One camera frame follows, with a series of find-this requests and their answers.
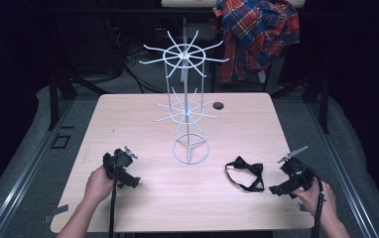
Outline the person's right hand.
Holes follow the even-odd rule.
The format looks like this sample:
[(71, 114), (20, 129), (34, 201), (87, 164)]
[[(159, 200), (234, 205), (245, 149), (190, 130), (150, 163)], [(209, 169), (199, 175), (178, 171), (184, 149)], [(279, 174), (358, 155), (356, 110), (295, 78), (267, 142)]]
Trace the person's right hand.
[(318, 205), (318, 196), (320, 195), (319, 185), (322, 185), (323, 191), (323, 201), (321, 208), (320, 220), (323, 223), (328, 223), (330, 221), (335, 221), (338, 219), (336, 214), (336, 204), (335, 204), (335, 195), (329, 184), (326, 182), (318, 182), (315, 178), (313, 180), (313, 185), (308, 190), (296, 189), (293, 191), (293, 194), (297, 196), (307, 211), (313, 216), (316, 217), (316, 209)]

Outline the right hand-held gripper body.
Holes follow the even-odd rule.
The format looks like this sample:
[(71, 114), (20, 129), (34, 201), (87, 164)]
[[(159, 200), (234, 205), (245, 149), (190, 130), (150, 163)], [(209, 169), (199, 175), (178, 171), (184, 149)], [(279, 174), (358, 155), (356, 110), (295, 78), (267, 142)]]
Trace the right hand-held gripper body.
[(307, 148), (307, 146), (304, 146), (294, 150), (279, 161), (279, 163), (282, 163), (281, 170), (289, 177), (288, 180), (292, 181), (298, 188), (302, 187), (305, 190), (308, 190), (312, 186), (314, 174), (302, 164), (297, 158), (297, 154)]

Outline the black chair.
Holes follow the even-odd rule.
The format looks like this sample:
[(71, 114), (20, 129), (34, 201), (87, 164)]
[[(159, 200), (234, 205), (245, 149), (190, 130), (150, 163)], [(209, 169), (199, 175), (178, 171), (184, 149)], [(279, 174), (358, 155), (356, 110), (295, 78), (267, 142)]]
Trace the black chair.
[[(218, 81), (218, 68), (221, 66), (221, 62), (213, 61), (210, 64), (209, 67), (209, 73), (211, 74), (211, 81), (210, 81), (210, 91), (214, 92), (216, 90), (216, 85), (219, 85), (219, 87), (230, 87), (232, 88), (231, 84), (226, 83), (220, 83)], [(258, 89), (260, 92), (265, 92), (268, 86), (269, 81), (269, 75), (272, 67), (266, 66), (263, 70), (258, 72), (255, 76), (248, 77), (246, 79), (243, 79), (241, 81), (237, 81), (235, 83), (236, 88), (241, 88), (242, 90), (247, 89)]]

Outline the aluminium floor rail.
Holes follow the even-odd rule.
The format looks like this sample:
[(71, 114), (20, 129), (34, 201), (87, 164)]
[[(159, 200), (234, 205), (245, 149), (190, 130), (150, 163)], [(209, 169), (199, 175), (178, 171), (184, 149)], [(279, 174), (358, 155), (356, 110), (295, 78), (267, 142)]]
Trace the aluminium floor rail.
[(378, 232), (370, 219), (369, 213), (366, 211), (364, 203), (354, 187), (351, 177), (348, 174), (330, 135), (326, 134), (320, 126), (318, 110), (313, 104), (307, 104), (306, 107), (310, 116), (313, 118), (313, 123), (320, 138), (323, 140), (324, 146), (329, 154), (329, 163), (331, 164), (332, 171), (337, 177), (338, 184), (343, 191), (363, 237), (379, 238)]
[(30, 190), (74, 103), (74, 100), (61, 103), (59, 121), (52, 130), (48, 129), (50, 105), (40, 104), (31, 127), (0, 177), (0, 236)]

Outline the black metal frame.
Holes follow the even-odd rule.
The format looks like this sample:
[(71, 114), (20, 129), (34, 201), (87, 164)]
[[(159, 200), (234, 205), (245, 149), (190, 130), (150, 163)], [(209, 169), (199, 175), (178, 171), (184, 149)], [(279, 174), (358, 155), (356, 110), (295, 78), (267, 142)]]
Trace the black metal frame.
[(272, 98), (279, 98), (283, 95), (295, 90), (302, 84), (307, 84), (308, 87), (303, 94), (303, 100), (305, 103), (313, 103), (316, 98), (320, 96), (319, 99), (319, 110), (318, 110), (318, 124), (322, 128), (325, 134), (328, 134), (328, 103), (329, 103), (329, 79), (328, 75), (330, 69), (326, 66), (318, 69), (315, 72), (308, 74), (302, 79), (290, 83), (288, 86), (279, 89), (271, 94)]
[(48, 130), (51, 131), (58, 124), (60, 119), (59, 93), (67, 100), (74, 100), (77, 96), (73, 83), (78, 83), (98, 95), (107, 94), (107, 91), (87, 81), (83, 77), (68, 70), (59, 70), (53, 73), (50, 78), (50, 112), (51, 121)]

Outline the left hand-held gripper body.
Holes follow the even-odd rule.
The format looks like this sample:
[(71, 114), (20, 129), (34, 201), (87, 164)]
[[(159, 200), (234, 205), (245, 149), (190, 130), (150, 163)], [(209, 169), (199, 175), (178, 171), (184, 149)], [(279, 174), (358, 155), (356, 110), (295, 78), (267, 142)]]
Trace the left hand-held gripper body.
[(135, 180), (126, 172), (137, 156), (128, 148), (116, 149), (113, 155), (106, 153), (103, 156), (103, 167), (109, 179)]

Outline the black bow tie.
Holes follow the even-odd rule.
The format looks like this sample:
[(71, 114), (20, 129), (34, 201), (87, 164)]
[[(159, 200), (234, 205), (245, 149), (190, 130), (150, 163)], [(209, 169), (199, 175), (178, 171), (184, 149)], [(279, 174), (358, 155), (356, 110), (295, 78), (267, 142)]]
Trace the black bow tie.
[[(247, 170), (252, 175), (254, 175), (256, 179), (249, 186), (246, 186), (242, 183), (238, 183), (231, 177), (230, 173), (228, 172), (230, 167), (233, 167), (234, 169), (237, 169), (237, 170)], [(246, 163), (240, 156), (238, 156), (233, 162), (227, 163), (224, 166), (224, 169), (230, 181), (238, 185), (243, 190), (246, 190), (249, 192), (262, 192), (265, 190), (265, 185), (262, 178), (264, 166), (261, 163), (250, 165)]]

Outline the grey tape strip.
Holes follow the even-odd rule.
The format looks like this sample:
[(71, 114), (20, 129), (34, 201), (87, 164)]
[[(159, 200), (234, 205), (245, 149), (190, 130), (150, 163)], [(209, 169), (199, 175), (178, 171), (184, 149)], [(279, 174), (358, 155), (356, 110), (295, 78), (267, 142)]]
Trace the grey tape strip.
[(57, 207), (50, 214), (43, 217), (43, 223), (44, 224), (51, 223), (56, 215), (67, 212), (67, 211), (68, 211), (67, 204)]

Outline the grey metal stand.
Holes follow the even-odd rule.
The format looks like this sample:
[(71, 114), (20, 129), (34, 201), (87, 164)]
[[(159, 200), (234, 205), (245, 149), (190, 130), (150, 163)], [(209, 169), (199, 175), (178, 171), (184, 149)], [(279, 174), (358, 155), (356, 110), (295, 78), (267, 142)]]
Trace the grey metal stand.
[[(187, 17), (183, 17), (183, 26), (182, 26), (182, 37), (183, 43), (188, 43), (188, 19)], [(188, 61), (186, 59), (183, 60), (184, 69), (181, 70), (181, 83), (185, 84), (188, 82), (189, 77), (189, 69), (187, 68)]]

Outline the white wire display rack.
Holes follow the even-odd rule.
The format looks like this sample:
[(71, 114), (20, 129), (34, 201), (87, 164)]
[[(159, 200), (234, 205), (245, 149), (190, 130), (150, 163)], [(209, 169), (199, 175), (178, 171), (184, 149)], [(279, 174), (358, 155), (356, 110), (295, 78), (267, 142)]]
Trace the white wire display rack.
[[(212, 59), (207, 55), (209, 50), (218, 48), (222, 42), (209, 47), (200, 47), (195, 43), (198, 32), (187, 44), (177, 43), (168, 34), (171, 45), (168, 48), (144, 46), (149, 51), (159, 52), (158, 59), (141, 61), (141, 64), (162, 62), (165, 69), (168, 102), (155, 102), (156, 105), (169, 110), (168, 115), (157, 119), (157, 122), (170, 120), (177, 127), (172, 145), (173, 156), (186, 165), (196, 165), (207, 159), (210, 152), (208, 139), (200, 126), (204, 118), (215, 118), (209, 115), (206, 107), (213, 105), (215, 99), (204, 98), (204, 82), (206, 79), (205, 64), (207, 62), (226, 62), (227, 59)], [(188, 61), (188, 82), (181, 83), (183, 60)]]

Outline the person's left hand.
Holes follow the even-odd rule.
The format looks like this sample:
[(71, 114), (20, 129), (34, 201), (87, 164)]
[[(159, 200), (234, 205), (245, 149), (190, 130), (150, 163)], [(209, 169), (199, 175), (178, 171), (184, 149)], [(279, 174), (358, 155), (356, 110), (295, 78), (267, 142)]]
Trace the person's left hand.
[(113, 180), (108, 178), (105, 168), (100, 166), (90, 173), (83, 200), (87, 205), (97, 206), (110, 194), (113, 187)]

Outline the red blue plaid shirt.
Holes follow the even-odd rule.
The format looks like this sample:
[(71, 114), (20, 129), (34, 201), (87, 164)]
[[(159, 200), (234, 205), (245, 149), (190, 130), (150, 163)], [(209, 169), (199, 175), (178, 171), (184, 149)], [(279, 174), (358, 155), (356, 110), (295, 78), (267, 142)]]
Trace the red blue plaid shirt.
[(227, 59), (217, 72), (220, 83), (255, 76), (300, 41), (299, 15), (288, 0), (217, 0), (214, 12)]

